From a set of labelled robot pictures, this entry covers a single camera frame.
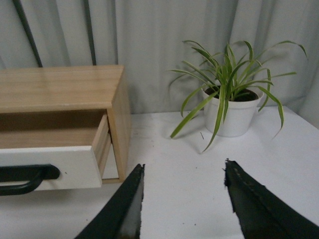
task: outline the wooden cabinet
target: wooden cabinet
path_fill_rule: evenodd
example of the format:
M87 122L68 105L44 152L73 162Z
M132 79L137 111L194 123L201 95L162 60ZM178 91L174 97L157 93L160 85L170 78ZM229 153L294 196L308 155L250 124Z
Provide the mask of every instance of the wooden cabinet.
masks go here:
M0 71L0 166L57 167L37 190L124 181L130 136L123 66ZM102 179L110 152L118 177Z

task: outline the gray curtain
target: gray curtain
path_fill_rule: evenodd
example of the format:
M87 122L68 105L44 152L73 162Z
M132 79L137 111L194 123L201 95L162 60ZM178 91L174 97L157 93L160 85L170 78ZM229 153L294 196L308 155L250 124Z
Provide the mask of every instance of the gray curtain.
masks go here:
M185 79L168 88L176 76L169 69L199 61L183 40L211 52L237 40L257 52L292 40L309 60L296 47L276 49L272 74L298 74L274 79L272 92L319 127L318 0L2 0L0 21L0 69L38 67L39 59L43 67L123 64L133 113L178 111L199 84Z

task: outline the drawer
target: drawer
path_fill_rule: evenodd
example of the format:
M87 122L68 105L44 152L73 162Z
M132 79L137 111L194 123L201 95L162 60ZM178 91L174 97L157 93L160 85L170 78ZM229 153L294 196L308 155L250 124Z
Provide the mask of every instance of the drawer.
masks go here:
M111 147L106 111L0 114L0 122L0 166L51 164L60 170L37 190L101 187Z

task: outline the white table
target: white table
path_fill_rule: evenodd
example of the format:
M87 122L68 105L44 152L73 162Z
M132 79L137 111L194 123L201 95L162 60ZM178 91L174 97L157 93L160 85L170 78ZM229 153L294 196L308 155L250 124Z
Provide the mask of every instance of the white table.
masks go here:
M248 132L217 137L199 154L211 133L200 115L177 139L169 135L179 113L133 115L128 173L146 164L142 239L242 239L224 187L225 159L319 225L319 130L285 108L258 113ZM0 197L0 239L74 238L120 184L99 189L32 192Z

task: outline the white flower pot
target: white flower pot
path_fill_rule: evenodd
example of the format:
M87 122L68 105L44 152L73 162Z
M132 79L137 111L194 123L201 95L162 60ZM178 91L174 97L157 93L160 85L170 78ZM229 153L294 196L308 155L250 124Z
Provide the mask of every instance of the white flower pot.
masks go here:
M258 95L258 99L246 102L228 102L228 111L225 121L220 123L217 135L225 137L236 137L243 135L247 132L249 124L257 109L257 105L263 97L264 93L261 91L255 91ZM218 112L219 99L213 98L204 108L205 114L205 126L206 128L214 132L216 116Z

